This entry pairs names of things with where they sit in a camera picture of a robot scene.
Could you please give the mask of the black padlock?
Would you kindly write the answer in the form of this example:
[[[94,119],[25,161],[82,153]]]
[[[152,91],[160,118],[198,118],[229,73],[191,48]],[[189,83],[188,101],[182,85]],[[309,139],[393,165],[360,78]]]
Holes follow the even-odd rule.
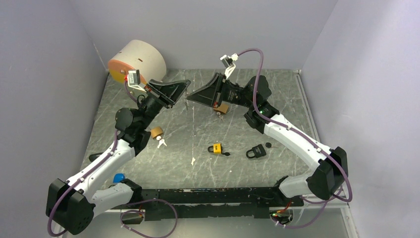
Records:
[[[266,150],[262,144],[258,144],[246,152],[246,157],[248,159],[257,159],[264,156],[266,156]]]

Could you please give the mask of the yellow padlock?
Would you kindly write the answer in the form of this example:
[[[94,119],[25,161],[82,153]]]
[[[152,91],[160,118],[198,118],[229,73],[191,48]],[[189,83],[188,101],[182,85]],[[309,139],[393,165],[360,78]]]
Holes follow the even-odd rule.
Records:
[[[223,153],[222,145],[221,145],[221,143],[215,143],[212,146],[209,146],[207,148],[207,151],[209,153],[213,153],[213,154],[222,154]]]

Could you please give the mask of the large brass padlock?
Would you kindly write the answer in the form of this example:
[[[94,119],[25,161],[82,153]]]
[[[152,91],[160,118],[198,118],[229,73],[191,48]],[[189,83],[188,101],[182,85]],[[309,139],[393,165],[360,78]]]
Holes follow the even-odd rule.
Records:
[[[227,114],[229,109],[229,106],[225,103],[222,103],[220,106],[215,107],[213,110],[218,114],[218,115],[225,115]]]

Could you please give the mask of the silver keys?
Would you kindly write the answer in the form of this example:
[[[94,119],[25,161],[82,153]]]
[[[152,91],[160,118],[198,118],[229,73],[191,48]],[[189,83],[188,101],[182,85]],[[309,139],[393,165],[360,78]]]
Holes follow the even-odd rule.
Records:
[[[224,121],[224,116],[221,112],[217,112],[216,114],[220,120]]]

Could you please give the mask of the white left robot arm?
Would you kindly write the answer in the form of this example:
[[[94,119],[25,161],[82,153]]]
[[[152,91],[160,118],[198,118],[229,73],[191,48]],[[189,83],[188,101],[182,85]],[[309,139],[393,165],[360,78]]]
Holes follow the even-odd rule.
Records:
[[[66,180],[57,178],[48,189],[47,231],[51,237],[66,232],[81,233],[104,211],[125,204],[136,208],[141,204],[142,188],[123,180],[112,188],[100,186],[122,165],[135,158],[147,145],[151,132],[147,130],[162,108],[171,109],[189,87],[190,80],[158,82],[150,80],[146,96],[136,99],[136,108],[121,108],[115,114],[112,144],[85,169]]]

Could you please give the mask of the small brass padlock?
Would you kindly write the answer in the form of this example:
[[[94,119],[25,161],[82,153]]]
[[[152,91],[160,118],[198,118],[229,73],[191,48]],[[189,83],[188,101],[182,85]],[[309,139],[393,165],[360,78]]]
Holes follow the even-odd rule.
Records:
[[[150,130],[150,132],[151,132],[151,137],[153,139],[156,139],[157,137],[163,135],[163,129],[160,126],[156,126],[156,127],[152,128]]]

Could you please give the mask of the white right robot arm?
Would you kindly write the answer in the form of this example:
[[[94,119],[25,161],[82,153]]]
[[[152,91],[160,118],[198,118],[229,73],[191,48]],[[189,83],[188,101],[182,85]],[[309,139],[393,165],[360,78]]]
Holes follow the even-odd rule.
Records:
[[[279,110],[268,102],[271,90],[267,79],[254,76],[241,87],[215,73],[210,82],[187,96],[208,107],[217,108],[223,102],[248,108],[244,117],[248,125],[283,144],[309,167],[305,174],[285,177],[273,191],[275,204],[283,206],[298,195],[313,194],[321,200],[337,197],[337,190],[348,177],[346,152],[331,149],[306,135],[289,122]]]

